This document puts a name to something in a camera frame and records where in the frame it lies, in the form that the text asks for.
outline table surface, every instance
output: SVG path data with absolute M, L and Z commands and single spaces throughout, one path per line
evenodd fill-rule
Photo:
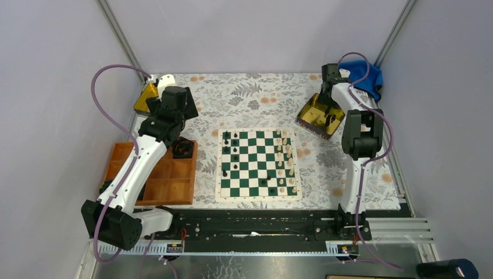
M 346 155 L 342 124 L 323 140 L 295 124 L 305 103 L 320 91 L 319 74 L 175 74 L 190 87 L 199 117 L 187 121 L 183 137 L 197 140 L 198 161 L 192 205 L 208 209 L 337 209 L 344 192 Z M 365 92 L 356 93 L 371 106 Z M 136 133 L 144 117 L 137 117 Z M 292 127 L 303 198 L 299 201 L 216 202 L 217 131 L 221 128 Z M 396 186 L 385 159 L 373 163 L 367 179 L 366 209 L 400 209 Z

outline purple cable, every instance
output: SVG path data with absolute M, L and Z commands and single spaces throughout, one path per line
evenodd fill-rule
M 151 78 L 151 75 L 148 74 L 147 72 L 139 69 L 139 68 L 134 67 L 134 66 L 115 64 L 115 65 L 108 65 L 106 67 L 101 68 L 99 71 L 97 71 L 94 74 L 94 76 L 92 78 L 92 81 L 91 81 L 91 95 L 92 95 L 92 100 L 94 101 L 94 104 L 96 104 L 96 106 L 98 107 L 99 111 L 111 123 L 113 123 L 113 125 L 115 125 L 116 127 L 118 127 L 118 129 L 122 130 L 122 132 L 124 132 L 126 135 L 128 135 L 128 137 L 130 139 L 132 139 L 132 142 L 134 143 L 134 146 L 135 146 L 135 153 L 138 156 L 139 148 L 138 148 L 138 144 L 137 144 L 137 139 L 127 129 L 125 129 L 122 125 L 118 124 L 118 122 L 116 122 L 113 118 L 111 118 L 111 116 L 109 116 L 107 114 L 107 112 L 103 109 L 103 107 L 101 106 L 101 104 L 99 104 L 98 98 L 96 97 L 95 87 L 96 87 L 96 81 L 97 81 L 99 75 L 102 72 L 104 72 L 104 71 L 106 71 L 108 69 L 112 69 L 112 68 L 127 68 L 127 69 L 131 69 L 131 70 L 135 70 L 135 71 L 138 71 L 138 72 L 142 73 L 143 75 L 145 75 L 148 78 Z M 120 180 L 120 182 L 118 183 L 118 185 L 113 190 L 113 195 L 116 195 L 118 193 L 118 190 L 122 187 L 123 183 L 125 182 L 125 180 L 127 179 L 128 175 L 130 174 L 130 171 L 132 171 L 132 169 L 133 169 L 133 167 L 134 167 L 134 165 L 135 165 L 135 163 L 137 161 L 137 156 L 135 156 L 132 159 L 132 162 L 130 163 L 130 166 L 128 167 L 127 171 L 125 171 L 125 173 L 123 174 L 122 179 Z M 101 223 L 103 222 L 103 216 L 105 215 L 105 213 L 106 213 L 106 211 L 108 209 L 108 206 L 110 205 L 110 203 L 111 203 L 112 200 L 113 200 L 113 197 L 110 196 L 108 198 L 108 200 L 106 201 L 105 205 L 103 206 L 103 209 L 101 210 L 101 213 L 99 214 L 98 222 L 96 223 L 96 228 L 94 230 L 94 240 L 92 242 L 92 248 L 94 250 L 94 256 L 95 256 L 96 260 L 98 261 L 98 263 L 100 263 L 100 264 L 107 264 L 107 263 L 110 263 L 110 262 L 114 261 L 116 259 L 116 257 L 120 254 L 120 252 L 122 251 L 121 249 L 118 249 L 118 251 L 110 259 L 108 259 L 108 260 L 103 260 L 100 257 L 99 251 L 98 251 L 99 230 L 101 229 Z
M 172 262 L 170 262 L 169 260 L 167 259 L 164 259 L 165 263 L 169 263 L 170 266 L 171 266 L 171 269 L 173 270 L 173 274 L 174 274 L 174 279 L 178 279 L 178 274 L 176 273 L 176 268 L 174 267 L 174 265 L 172 264 Z
M 149 244 L 145 248 L 144 254 L 142 255 L 142 259 L 140 260 L 139 271 L 137 273 L 137 279 L 140 279 L 140 272 L 142 271 L 142 265 L 144 264 L 145 255 L 147 255 L 147 252 L 149 252 L 149 248 L 151 247 L 151 243 L 152 241 L 154 241 L 155 236 L 156 234 L 151 234 L 151 241 L 149 241 Z
M 362 55 L 361 53 L 359 52 L 348 52 L 346 53 L 345 55 L 343 55 L 341 57 L 341 59 L 339 59 L 339 62 L 337 62 L 338 65 L 341 64 L 341 61 L 344 57 L 348 56 L 348 55 L 351 55 L 351 54 L 355 54 L 355 55 L 359 55 L 361 56 L 365 61 L 366 61 L 366 73 L 365 75 L 356 80 L 356 81 L 353 81 L 349 87 L 348 87 L 348 91 L 349 91 L 349 94 L 351 95 L 351 97 L 356 101 L 356 103 L 358 103 L 358 105 L 360 105 L 362 108 L 370 111 L 370 112 L 373 112 L 374 114 L 378 115 L 380 118 L 382 118 L 382 120 L 384 121 L 385 125 L 387 126 L 388 128 L 388 131 L 390 133 L 390 142 L 388 144 L 388 148 L 387 150 L 380 156 L 378 157 L 375 157 L 373 159 L 369 159 L 368 161 L 365 161 L 362 165 L 361 165 L 361 175 L 360 175 L 360 178 L 359 178 L 359 189 L 358 189 L 358 200 L 356 201 L 356 212 L 359 212 L 359 205 L 361 203 L 361 193 L 363 192 L 363 176 L 365 175 L 365 166 L 370 163 L 370 162 L 373 162 L 373 161 L 377 161 L 377 160 L 380 160 L 382 159 L 383 157 L 387 156 L 390 151 L 392 150 L 392 147 L 394 146 L 394 130 L 392 129 L 392 126 L 390 125 L 390 122 L 378 111 L 374 110 L 373 108 L 370 108 L 368 107 L 367 105 L 365 105 L 363 102 L 360 102 L 359 98 L 357 98 L 352 90 L 351 90 L 351 87 L 354 87 L 354 85 L 364 79 L 366 79 L 366 77 L 368 76 L 368 74 L 370 73 L 370 63 L 368 62 L 368 59 L 366 59 L 366 57 L 364 55 Z M 359 239 L 361 240 L 361 243 L 363 244 L 363 246 L 368 250 L 368 252 L 370 252 L 370 254 L 372 256 L 375 257 L 375 259 L 377 259 L 380 263 L 392 268 L 392 269 L 397 269 L 399 271 L 404 271 L 404 269 L 402 269 L 400 266 L 398 266 L 397 264 L 394 264 L 394 263 L 391 263 L 391 262 L 386 262 L 385 260 L 382 260 L 380 259 L 376 254 L 375 252 L 373 252 L 370 247 L 368 246 L 368 244 L 365 242 L 365 240 L 363 239 L 363 236 L 361 235 L 361 231 L 359 229 L 359 223 L 358 223 L 358 218 L 356 218 L 356 232 L 358 234 L 358 237 Z

